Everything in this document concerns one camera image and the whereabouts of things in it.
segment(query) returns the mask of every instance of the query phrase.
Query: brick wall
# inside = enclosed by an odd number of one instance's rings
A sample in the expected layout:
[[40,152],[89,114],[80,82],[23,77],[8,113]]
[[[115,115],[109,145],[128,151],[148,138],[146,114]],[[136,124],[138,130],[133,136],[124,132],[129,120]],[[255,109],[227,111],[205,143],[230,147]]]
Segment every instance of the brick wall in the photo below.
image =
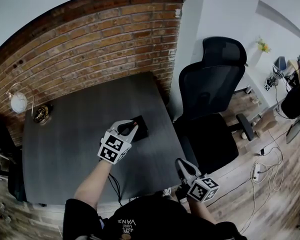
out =
[[165,101],[170,92],[183,0],[72,0],[34,19],[0,47],[0,114],[16,145],[25,113],[6,91],[35,105],[116,78],[152,71]]

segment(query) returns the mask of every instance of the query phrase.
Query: white desk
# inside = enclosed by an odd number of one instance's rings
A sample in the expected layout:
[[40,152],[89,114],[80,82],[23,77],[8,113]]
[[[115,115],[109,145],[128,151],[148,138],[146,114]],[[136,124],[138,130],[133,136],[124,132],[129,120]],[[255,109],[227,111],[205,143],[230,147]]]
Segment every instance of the white desk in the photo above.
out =
[[263,53],[256,66],[246,66],[245,73],[243,75],[241,86],[244,83],[246,86],[249,85],[255,92],[258,99],[261,101],[259,107],[257,107],[248,117],[248,121],[251,121],[258,114],[264,112],[267,109],[274,108],[277,105],[277,101],[282,102],[287,96],[286,80],[281,79],[278,86],[265,90],[264,84],[266,78],[272,71],[273,62],[268,54]]

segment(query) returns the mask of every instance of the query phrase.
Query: white cable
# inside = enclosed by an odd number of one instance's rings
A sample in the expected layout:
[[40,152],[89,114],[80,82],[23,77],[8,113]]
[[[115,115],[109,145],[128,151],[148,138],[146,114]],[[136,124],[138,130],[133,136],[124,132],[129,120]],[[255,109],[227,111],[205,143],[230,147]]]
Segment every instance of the white cable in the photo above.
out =
[[[266,173],[266,175],[264,176],[264,178],[263,178],[261,181],[258,181],[258,182],[254,181],[254,180],[253,180],[253,174],[254,174],[254,170],[255,170],[256,164],[258,164],[258,160],[261,159],[262,157],[267,156],[268,154],[270,154],[270,153],[272,152],[273,149],[278,149],[278,150],[280,151],[280,153],[281,153],[281,161],[280,161],[280,158],[279,158],[278,154],[275,152],[275,154],[276,154],[276,156],[277,156],[277,158],[278,158],[278,163],[277,163],[277,164],[274,164],[274,165],[266,165],[266,164],[264,164],[264,163],[260,163],[260,162],[259,162],[259,164],[260,164],[260,165],[263,165],[263,166],[265,167],[265,169],[266,169],[266,171],[262,172],[262,174],[263,174],[263,173]],[[281,163],[282,163],[282,169],[283,169],[283,171],[282,171],[282,178],[281,178],[281,183],[280,183],[278,189],[276,189],[276,188],[274,188],[274,182],[275,182],[275,179],[276,179],[277,174],[278,174],[278,172],[279,172],[279,166],[280,166]],[[276,168],[276,173],[274,174],[274,177],[273,177],[273,180],[272,180],[272,188],[271,188],[270,180],[271,180],[272,175],[273,175],[273,173],[274,173],[274,167],[275,167],[275,166],[276,166],[277,168]],[[255,210],[256,210],[256,191],[255,191],[255,184],[260,184],[261,182],[263,182],[263,181],[267,178],[267,176],[268,176],[268,174],[269,174],[268,171],[269,171],[270,169],[271,169],[271,175],[270,175],[269,180],[268,180],[268,185],[269,185],[269,189],[270,189],[269,195],[267,196],[267,198],[266,198],[265,202],[263,203],[263,205],[255,212]],[[283,180],[284,180],[284,175],[285,175],[285,159],[284,159],[284,154],[282,153],[282,151],[280,150],[280,148],[277,147],[277,146],[271,148],[271,150],[270,150],[267,154],[265,154],[265,155],[263,155],[263,156],[260,156],[260,157],[253,163],[253,166],[252,166],[251,171],[250,171],[250,180],[251,180],[251,183],[252,183],[252,189],[253,189],[253,211],[252,211],[251,216],[250,216],[250,217],[248,218],[248,220],[244,223],[244,225],[243,225],[243,227],[242,227],[242,230],[240,231],[240,234],[243,234],[243,233],[246,232],[246,230],[249,228],[249,226],[250,226],[250,224],[251,224],[251,222],[252,222],[254,216],[255,216],[255,215],[256,215],[256,214],[257,214],[257,213],[258,213],[258,212],[266,205],[267,201],[269,200],[269,198],[270,198],[270,196],[271,196],[271,190],[273,189],[273,190],[276,191],[276,192],[280,190],[280,188],[281,188],[281,186],[282,186],[282,183],[283,183]]]

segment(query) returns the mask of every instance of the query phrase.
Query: electrical outlet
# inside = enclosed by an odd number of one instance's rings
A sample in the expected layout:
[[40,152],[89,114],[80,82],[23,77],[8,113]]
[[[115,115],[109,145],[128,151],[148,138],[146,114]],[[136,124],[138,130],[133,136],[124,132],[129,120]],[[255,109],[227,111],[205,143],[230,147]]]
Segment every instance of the electrical outlet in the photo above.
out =
[[255,182],[258,182],[259,181],[259,172],[260,172],[260,169],[261,169],[261,166],[260,166],[260,163],[257,163],[254,167],[254,171],[253,171],[253,180]]

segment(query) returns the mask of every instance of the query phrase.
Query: chair seat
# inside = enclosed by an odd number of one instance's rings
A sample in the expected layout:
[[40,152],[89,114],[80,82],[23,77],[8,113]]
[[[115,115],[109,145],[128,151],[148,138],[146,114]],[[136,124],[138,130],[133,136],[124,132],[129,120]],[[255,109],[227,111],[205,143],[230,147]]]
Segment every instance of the chair seat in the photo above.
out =
[[218,113],[185,123],[177,120],[176,125],[186,159],[196,164],[202,174],[222,168],[239,155],[232,133]]

